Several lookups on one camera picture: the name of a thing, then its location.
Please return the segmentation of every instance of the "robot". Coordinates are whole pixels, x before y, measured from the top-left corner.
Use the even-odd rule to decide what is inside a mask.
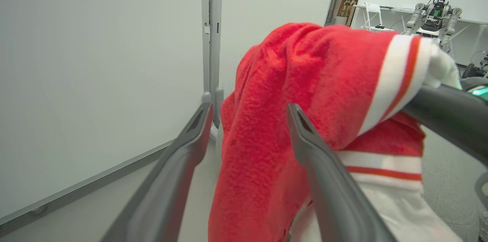
[[[407,29],[404,34],[411,35],[415,24],[419,20],[422,20],[422,18],[427,17],[415,33],[422,37],[435,38],[442,50],[446,51],[446,48],[449,48],[446,51],[448,53],[450,47],[447,43],[450,41],[451,35],[455,32],[454,26],[461,13],[461,8],[451,9],[449,2],[446,2],[446,0],[434,0],[432,4],[428,5],[419,3],[415,6],[412,18],[406,24]],[[444,28],[446,29],[444,35],[441,35],[441,29]]]

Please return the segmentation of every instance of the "green light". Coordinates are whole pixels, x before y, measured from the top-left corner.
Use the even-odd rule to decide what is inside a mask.
[[[476,96],[480,96],[480,95],[483,95],[483,94],[486,94],[488,93],[488,88],[484,88],[484,89],[479,89],[479,90],[474,90],[472,92],[473,95],[476,95]]]

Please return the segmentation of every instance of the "clothing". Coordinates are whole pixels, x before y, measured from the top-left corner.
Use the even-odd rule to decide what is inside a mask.
[[[424,134],[398,112],[422,83],[459,87],[456,74],[426,38],[312,24],[274,30],[244,56],[222,106],[209,241],[286,239],[310,197],[291,149],[288,103],[300,105],[356,181],[420,194]]]

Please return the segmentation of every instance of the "chair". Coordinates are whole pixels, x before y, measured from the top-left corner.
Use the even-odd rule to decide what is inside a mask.
[[[368,17],[368,19],[361,27],[361,29],[367,29],[370,32],[373,30],[386,31],[386,32],[394,31],[392,29],[385,29],[385,26],[383,25],[383,20],[381,19],[381,9],[379,4],[368,4],[366,2],[364,4],[366,6],[366,16]],[[370,18],[369,13],[375,13],[375,15],[373,15],[373,17]],[[380,24],[377,25],[376,27],[371,27],[371,19],[373,19],[375,16],[380,17]]]

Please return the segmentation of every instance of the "red fleece fabric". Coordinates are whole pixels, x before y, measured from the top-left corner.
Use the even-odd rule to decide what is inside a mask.
[[[345,26],[287,24],[246,53],[235,91],[221,110],[222,167],[209,218],[210,242],[287,237],[310,195],[306,172],[291,148],[288,103],[302,107],[334,150],[351,145],[421,155],[424,135],[406,115],[397,114],[357,138],[394,36]]]

